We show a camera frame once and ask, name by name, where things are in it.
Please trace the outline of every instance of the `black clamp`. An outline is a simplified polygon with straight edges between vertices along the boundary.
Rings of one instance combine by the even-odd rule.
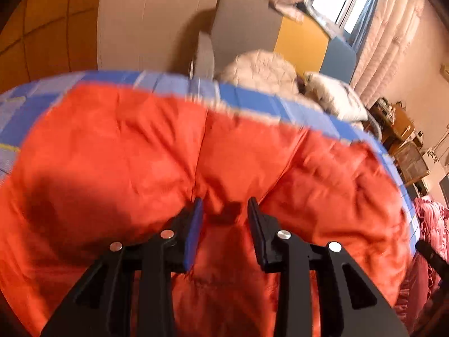
[[[171,300],[171,272],[186,273],[193,263],[203,218],[197,198],[146,243],[110,245],[69,291],[42,330],[41,337],[127,337],[132,284],[141,270],[138,337],[176,335]]]
[[[326,247],[304,242],[263,214],[255,198],[248,220],[257,262],[265,273],[280,273],[275,337],[311,337],[310,270],[315,271],[322,337],[406,337],[388,302],[338,242]]]
[[[424,240],[416,243],[416,250],[441,277],[436,289],[425,304],[411,337],[447,336],[449,329],[449,263]]]

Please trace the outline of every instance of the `white fluffy pillow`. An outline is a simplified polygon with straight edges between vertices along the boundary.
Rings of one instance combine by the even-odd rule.
[[[322,112],[316,102],[299,93],[295,67],[277,53],[262,50],[244,53],[216,78],[220,82],[276,95]]]
[[[306,72],[304,77],[306,96],[319,103],[324,111],[344,122],[368,120],[366,108],[347,83],[316,72]]]

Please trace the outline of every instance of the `bed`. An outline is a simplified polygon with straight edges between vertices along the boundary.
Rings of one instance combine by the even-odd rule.
[[[0,184],[11,173],[21,144],[33,123],[42,113],[56,105],[69,89],[78,83],[88,81],[128,85],[154,91],[160,95],[173,93],[181,97],[192,96],[199,100],[220,103],[234,110],[263,113],[274,120],[310,127],[342,142],[368,143],[385,171],[400,189],[403,209],[409,224],[410,252],[412,255],[415,254],[420,229],[413,203],[393,160],[369,133],[297,102],[229,84],[198,78],[190,80],[182,75],[147,71],[87,71],[46,78],[5,92],[0,95]]]

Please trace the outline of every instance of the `silver rivet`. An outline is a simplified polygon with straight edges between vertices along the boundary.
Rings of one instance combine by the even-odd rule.
[[[291,237],[291,233],[289,231],[279,231],[278,237],[282,240],[288,240]]]
[[[331,242],[331,243],[329,243],[329,249],[333,252],[340,252],[341,244],[338,242]]]
[[[123,245],[120,242],[113,242],[111,243],[111,245],[109,246],[109,249],[112,252],[117,252],[120,251],[123,248]]]
[[[165,229],[164,231],[161,232],[161,237],[164,238],[165,240],[169,240],[174,235],[175,233],[171,229]]]

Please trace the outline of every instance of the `wooden desk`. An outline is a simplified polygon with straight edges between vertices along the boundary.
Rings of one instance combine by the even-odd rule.
[[[370,109],[370,113],[382,127],[382,144],[391,155],[398,150],[415,130],[415,125],[406,112],[398,104],[394,104],[393,108],[396,117],[394,124],[385,117],[376,105]]]

